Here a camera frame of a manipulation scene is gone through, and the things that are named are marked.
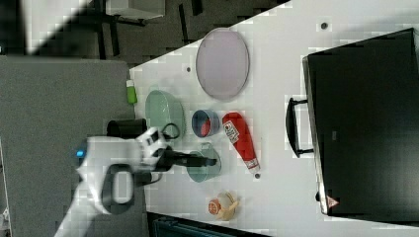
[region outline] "black cylinder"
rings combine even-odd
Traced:
[[[111,120],[108,122],[107,136],[123,139],[136,138],[147,131],[144,118],[132,120]]]

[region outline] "red ketchup bottle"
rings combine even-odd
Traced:
[[[259,172],[260,166],[253,149],[252,135],[243,116],[239,113],[228,113],[222,118],[222,125],[250,173]]]

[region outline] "floor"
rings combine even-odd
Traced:
[[[202,1],[203,11],[193,16],[192,0],[166,0],[166,15],[145,21],[144,27],[118,24],[120,55],[112,56],[109,25],[104,25],[107,59],[134,67],[203,38],[209,31],[230,27],[288,0]],[[182,31],[179,6],[183,5],[187,38]],[[39,52],[44,56],[99,58],[96,33],[77,24],[66,26]]]

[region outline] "blue cup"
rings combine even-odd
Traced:
[[[203,126],[209,120],[209,131],[203,133]],[[207,137],[214,135],[219,130],[218,115],[210,110],[199,110],[192,116],[192,130],[197,137]]]

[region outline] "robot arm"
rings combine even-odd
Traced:
[[[85,182],[77,187],[74,200],[59,226],[55,237],[80,237],[86,232],[99,211],[91,201],[90,192]]]
[[[77,151],[82,182],[55,237],[85,236],[95,216],[127,211],[134,202],[134,174],[215,165],[215,159],[173,151],[167,138],[155,127],[136,139],[89,137]]]

